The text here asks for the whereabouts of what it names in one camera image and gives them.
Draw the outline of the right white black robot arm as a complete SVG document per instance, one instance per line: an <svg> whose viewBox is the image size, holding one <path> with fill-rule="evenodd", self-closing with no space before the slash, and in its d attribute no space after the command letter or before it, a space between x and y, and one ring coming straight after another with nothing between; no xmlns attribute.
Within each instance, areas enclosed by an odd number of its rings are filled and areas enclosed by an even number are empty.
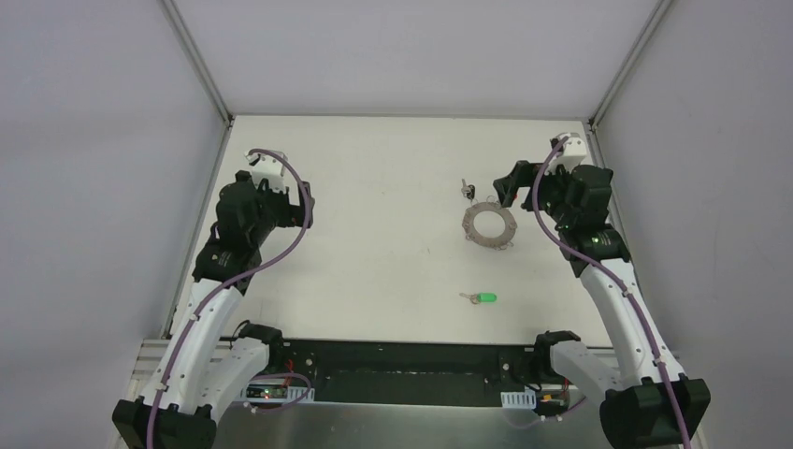
<svg viewBox="0 0 793 449"><path fill-rule="evenodd" d="M572 331L546 331L513 375L529 384L563 378L598 408L613 448L688 448L711 402L702 379L692 379L663 341L643 302L622 236L609 222L613 172L607 168L519 161L493 182L498 201L512 205L527 188L522 209L556 244L596 305L618 363L611 369Z"/></svg>

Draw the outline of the green headed key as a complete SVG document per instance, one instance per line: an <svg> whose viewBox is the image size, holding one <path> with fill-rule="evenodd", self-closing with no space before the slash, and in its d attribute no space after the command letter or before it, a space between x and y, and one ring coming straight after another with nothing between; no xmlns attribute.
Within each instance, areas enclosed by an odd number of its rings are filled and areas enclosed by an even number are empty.
<svg viewBox="0 0 793 449"><path fill-rule="evenodd" d="M497 301L497 295L494 293L476 293L476 294L465 294L460 293L459 296L467 299L472 304L482 304L482 303L494 303Z"/></svg>

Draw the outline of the black headed key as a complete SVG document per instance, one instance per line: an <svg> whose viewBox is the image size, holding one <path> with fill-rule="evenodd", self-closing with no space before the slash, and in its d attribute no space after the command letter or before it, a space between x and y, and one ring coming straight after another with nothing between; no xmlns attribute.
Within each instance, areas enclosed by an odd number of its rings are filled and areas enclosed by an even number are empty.
<svg viewBox="0 0 793 449"><path fill-rule="evenodd" d="M466 182L465 179L461 180L461 194L462 196L472 203L476 198L476 187L473 184Z"/></svg>

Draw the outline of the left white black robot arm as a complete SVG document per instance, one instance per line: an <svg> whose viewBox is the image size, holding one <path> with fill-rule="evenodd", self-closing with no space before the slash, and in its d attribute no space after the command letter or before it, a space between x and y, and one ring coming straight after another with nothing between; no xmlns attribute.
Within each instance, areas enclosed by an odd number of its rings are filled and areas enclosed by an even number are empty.
<svg viewBox="0 0 793 449"><path fill-rule="evenodd" d="M195 260L190 298L151 379L134 400L118 401L112 422L130 448L210 448L224 412L257 374L274 378L284 369L282 333L246 324L239 341L217 365L211 359L223 329L247 292L252 276L281 261L260 248L276 228L313 224L310 183L297 182L291 204L283 176L240 170L224 186L216 220Z"/></svg>

